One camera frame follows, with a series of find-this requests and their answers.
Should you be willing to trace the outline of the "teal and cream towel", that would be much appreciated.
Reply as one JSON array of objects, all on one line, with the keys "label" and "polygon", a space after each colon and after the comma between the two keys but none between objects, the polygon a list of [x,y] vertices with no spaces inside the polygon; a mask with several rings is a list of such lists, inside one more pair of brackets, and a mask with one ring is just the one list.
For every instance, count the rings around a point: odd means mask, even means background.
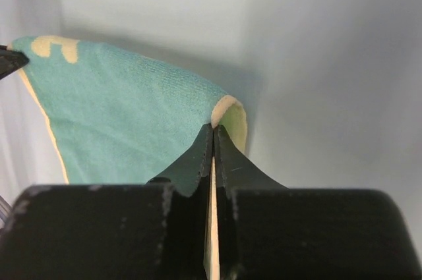
[{"label": "teal and cream towel", "polygon": [[45,117],[66,184],[146,184],[194,142],[222,125],[239,150],[243,106],[210,81],[112,45],[24,37],[9,49]]}]

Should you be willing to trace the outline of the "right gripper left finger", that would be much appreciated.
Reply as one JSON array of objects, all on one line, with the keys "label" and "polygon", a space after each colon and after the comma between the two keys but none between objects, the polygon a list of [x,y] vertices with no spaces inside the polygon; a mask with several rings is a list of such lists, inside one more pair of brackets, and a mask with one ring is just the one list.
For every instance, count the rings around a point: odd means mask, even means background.
[{"label": "right gripper left finger", "polygon": [[205,279],[210,125],[146,184],[34,185],[1,231],[2,279]]}]

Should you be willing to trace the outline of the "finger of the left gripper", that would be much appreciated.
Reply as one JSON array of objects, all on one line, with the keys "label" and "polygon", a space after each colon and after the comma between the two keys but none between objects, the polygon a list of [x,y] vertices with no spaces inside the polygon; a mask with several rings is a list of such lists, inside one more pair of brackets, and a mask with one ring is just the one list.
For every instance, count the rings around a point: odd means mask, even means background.
[{"label": "finger of the left gripper", "polygon": [[19,51],[8,50],[6,45],[0,47],[0,79],[4,79],[29,63],[27,56]]}]

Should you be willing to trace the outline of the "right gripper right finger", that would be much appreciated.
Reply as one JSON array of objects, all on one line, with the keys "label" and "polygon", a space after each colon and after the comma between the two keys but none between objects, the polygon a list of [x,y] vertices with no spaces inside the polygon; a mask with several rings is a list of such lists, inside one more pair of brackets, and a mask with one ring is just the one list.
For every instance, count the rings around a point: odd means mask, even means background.
[{"label": "right gripper right finger", "polygon": [[399,207],[373,189],[287,188],[214,130],[222,279],[420,279]]}]

